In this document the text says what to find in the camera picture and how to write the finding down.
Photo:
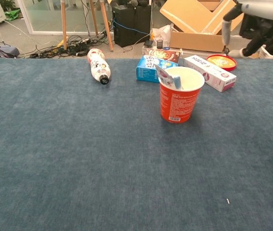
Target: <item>barcode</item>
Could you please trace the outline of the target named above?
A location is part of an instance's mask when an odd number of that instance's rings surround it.
[[[180,118],[169,117],[169,120],[171,120],[171,121],[180,121]]]

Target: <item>blue box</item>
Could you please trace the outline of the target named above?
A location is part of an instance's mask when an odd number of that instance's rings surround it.
[[[154,64],[159,65],[163,69],[178,66],[178,63],[169,60],[160,59],[153,55],[144,55],[136,68],[137,80],[158,83],[159,80]]]

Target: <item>white bottle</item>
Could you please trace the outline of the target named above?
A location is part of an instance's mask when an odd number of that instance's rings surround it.
[[[90,63],[93,78],[103,85],[108,84],[111,77],[111,70],[105,61],[102,51],[96,48],[90,49],[87,54],[87,60]]]

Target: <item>green plant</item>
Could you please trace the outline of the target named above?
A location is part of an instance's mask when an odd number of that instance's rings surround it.
[[[1,7],[4,11],[10,11],[15,7],[13,0],[0,0]]]

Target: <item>red lid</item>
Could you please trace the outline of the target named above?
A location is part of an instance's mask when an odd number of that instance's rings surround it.
[[[216,66],[224,69],[225,71],[232,71],[235,70],[237,67],[237,62],[235,59],[231,57],[221,55],[221,54],[214,54],[207,58],[207,61],[215,64]]]

